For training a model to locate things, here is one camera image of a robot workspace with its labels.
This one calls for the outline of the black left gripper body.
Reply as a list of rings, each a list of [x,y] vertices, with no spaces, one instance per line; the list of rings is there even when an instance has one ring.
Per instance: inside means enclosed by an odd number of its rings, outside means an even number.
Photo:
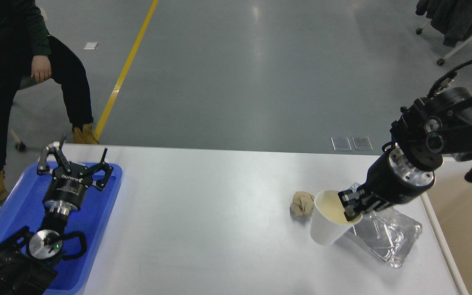
[[[81,210],[87,190],[93,183],[92,176],[80,175],[88,170],[82,163],[69,162],[69,166],[70,172],[66,172],[62,166],[52,170],[51,183],[42,201],[46,211],[53,212],[61,208],[69,212]]]

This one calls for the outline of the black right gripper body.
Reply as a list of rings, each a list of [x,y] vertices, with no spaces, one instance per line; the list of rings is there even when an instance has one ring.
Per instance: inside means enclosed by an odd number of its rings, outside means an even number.
[[[366,182],[359,186],[358,213],[382,211],[406,204],[435,183],[433,171],[416,168],[401,149],[386,151],[369,168]]]

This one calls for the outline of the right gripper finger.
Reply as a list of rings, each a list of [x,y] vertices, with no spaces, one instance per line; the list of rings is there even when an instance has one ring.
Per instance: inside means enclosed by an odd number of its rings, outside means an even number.
[[[357,209],[362,205],[361,197],[363,195],[363,189],[347,189],[345,191],[338,192],[338,198],[343,206],[343,209]]]
[[[366,204],[348,204],[343,207],[344,209],[344,215],[345,218],[348,222],[352,222],[355,218],[358,216],[364,214],[364,213],[369,213],[373,211],[373,206],[368,206]]]

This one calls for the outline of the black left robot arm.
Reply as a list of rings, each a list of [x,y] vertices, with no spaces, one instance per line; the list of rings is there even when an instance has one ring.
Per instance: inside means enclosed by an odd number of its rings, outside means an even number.
[[[66,232],[69,217],[79,212],[87,190],[101,192],[113,173],[107,148],[93,166],[68,161],[65,138],[48,144],[38,159],[37,175],[50,175],[42,200],[45,215],[36,232],[28,226],[0,242],[0,295],[42,295],[58,276],[61,261],[76,260],[88,250],[86,234]]]

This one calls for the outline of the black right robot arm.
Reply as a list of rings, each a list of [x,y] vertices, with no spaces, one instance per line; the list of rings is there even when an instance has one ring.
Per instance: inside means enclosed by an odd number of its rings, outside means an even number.
[[[429,190],[444,154],[472,161],[472,94],[462,86],[448,88],[468,65],[472,60],[441,76],[409,108],[401,107],[401,117],[391,125],[392,140],[370,166],[365,183],[355,192],[338,193],[346,220],[406,204]],[[472,168],[465,180],[472,183]]]

